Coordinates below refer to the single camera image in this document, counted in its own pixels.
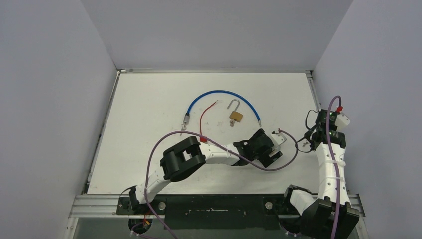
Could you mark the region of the brass padlock long shackle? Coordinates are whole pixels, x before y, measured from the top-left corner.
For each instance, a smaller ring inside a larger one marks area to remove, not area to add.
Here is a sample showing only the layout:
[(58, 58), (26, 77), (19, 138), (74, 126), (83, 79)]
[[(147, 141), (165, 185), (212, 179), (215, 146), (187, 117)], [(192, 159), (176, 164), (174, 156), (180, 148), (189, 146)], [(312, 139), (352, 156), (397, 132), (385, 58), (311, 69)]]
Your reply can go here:
[(243, 114), (242, 114), (242, 113), (240, 113), (240, 112), (238, 112), (238, 108), (239, 108), (239, 106), (240, 106), (240, 101), (239, 101), (238, 99), (233, 99), (233, 100), (229, 103), (229, 105), (228, 105), (227, 109), (229, 110), (229, 109), (230, 109), (230, 107), (233, 105), (233, 103), (237, 103), (237, 105), (236, 105), (236, 107), (234, 108), (234, 110), (231, 112), (231, 114), (230, 114), (230, 116), (229, 116), (230, 121), (231, 121), (231, 120), (234, 120), (234, 121), (235, 121), (235, 123), (236, 123), (236, 122), (241, 122), (241, 120), (242, 120), (242, 118), (243, 118)]

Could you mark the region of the red cable padlock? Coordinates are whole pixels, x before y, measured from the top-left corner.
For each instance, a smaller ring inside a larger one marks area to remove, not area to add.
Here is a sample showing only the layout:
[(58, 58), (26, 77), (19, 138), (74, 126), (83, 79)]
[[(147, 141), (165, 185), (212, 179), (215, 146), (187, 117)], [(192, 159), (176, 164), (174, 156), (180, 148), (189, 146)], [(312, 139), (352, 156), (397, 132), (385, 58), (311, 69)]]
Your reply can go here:
[(207, 143), (208, 142), (208, 140), (203, 136), (203, 131), (202, 131), (202, 119), (203, 119), (203, 116), (204, 116), (204, 114), (211, 108), (211, 107), (213, 107), (216, 103), (218, 102), (218, 100), (217, 101), (215, 101), (214, 103), (212, 103), (210, 106), (208, 106), (202, 113), (201, 113), (201, 115), (200, 115), (200, 119), (199, 119), (199, 133), (200, 133), (200, 142), (202, 142), (202, 143)]

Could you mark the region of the blue lock keys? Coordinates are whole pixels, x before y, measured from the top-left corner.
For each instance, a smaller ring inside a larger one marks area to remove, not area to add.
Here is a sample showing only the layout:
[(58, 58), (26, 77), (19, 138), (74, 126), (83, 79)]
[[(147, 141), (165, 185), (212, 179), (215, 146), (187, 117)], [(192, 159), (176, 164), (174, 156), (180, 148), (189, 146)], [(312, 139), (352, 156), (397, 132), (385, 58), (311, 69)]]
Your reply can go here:
[(185, 130), (186, 130), (186, 125), (183, 124), (182, 127), (181, 127), (181, 132), (180, 132), (179, 135), (181, 136)]

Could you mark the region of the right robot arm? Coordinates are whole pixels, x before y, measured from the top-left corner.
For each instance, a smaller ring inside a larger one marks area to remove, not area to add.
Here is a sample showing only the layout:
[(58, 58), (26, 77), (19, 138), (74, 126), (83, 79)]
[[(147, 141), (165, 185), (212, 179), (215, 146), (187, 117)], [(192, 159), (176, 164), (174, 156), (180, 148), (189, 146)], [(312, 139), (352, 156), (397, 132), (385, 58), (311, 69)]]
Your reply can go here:
[(342, 107), (330, 112), (320, 110), (315, 125), (305, 133), (310, 150), (318, 158), (318, 195), (315, 198), (310, 190), (295, 185), (286, 189), (281, 200), (282, 209), (297, 215), (294, 219), (280, 220), (287, 234), (314, 239), (346, 239), (358, 223), (359, 211), (352, 207), (346, 188), (345, 135), (339, 131), (349, 123)]

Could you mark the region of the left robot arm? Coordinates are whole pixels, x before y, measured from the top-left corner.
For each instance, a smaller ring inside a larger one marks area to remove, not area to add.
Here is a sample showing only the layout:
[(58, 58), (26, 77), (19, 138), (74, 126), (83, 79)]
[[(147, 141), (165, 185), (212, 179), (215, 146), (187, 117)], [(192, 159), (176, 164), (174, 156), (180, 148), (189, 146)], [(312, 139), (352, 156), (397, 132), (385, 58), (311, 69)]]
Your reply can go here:
[(138, 215), (145, 213), (148, 203), (167, 185), (187, 179), (205, 164), (245, 166), (252, 163), (267, 169), (283, 155), (280, 148), (285, 141), (281, 132), (267, 134), (263, 129), (248, 140), (228, 145), (204, 143), (199, 135), (191, 133), (163, 152), (155, 171), (147, 171), (143, 183), (130, 188), (129, 208)]

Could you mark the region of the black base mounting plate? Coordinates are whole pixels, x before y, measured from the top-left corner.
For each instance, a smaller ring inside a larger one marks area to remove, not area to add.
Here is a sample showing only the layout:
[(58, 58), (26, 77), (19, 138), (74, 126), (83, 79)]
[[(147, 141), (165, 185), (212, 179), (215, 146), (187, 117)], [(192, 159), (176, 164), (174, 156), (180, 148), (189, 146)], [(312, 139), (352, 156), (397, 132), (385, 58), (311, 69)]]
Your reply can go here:
[(128, 196), (117, 203), (120, 216), (147, 216), (157, 221), (152, 209), (173, 230), (249, 229), (278, 230), (299, 227), (299, 213), (284, 206), (283, 194), (157, 195), (151, 202), (136, 205)]

